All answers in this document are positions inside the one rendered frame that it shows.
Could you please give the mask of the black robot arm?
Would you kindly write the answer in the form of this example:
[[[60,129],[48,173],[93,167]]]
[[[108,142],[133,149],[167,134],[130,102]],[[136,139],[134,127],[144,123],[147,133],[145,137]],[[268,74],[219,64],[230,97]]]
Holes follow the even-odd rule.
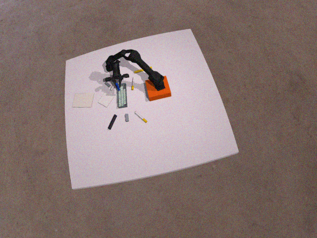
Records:
[[[125,56],[126,53],[130,53],[128,57]],[[119,68],[119,63],[121,61],[117,60],[121,57],[124,57],[126,60],[136,63],[142,70],[144,70],[148,75],[148,80],[150,80],[157,91],[165,89],[164,86],[164,76],[162,76],[157,71],[153,71],[142,59],[138,51],[130,49],[130,50],[122,50],[115,55],[109,56],[106,60],[106,70],[108,72],[113,71],[113,69]],[[116,61],[116,62],[114,62]]]

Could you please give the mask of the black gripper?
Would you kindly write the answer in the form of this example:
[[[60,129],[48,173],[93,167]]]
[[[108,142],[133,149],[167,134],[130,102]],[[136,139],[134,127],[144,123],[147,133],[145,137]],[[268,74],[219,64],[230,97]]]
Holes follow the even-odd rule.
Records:
[[[124,77],[128,78],[129,75],[124,74],[124,75],[120,76],[120,69],[117,68],[117,69],[113,69],[113,77],[107,77],[107,78],[105,78],[105,81],[112,81],[112,82],[114,82],[114,84],[116,86],[116,79],[118,79],[119,80],[119,88],[120,88],[121,82],[122,82]]]

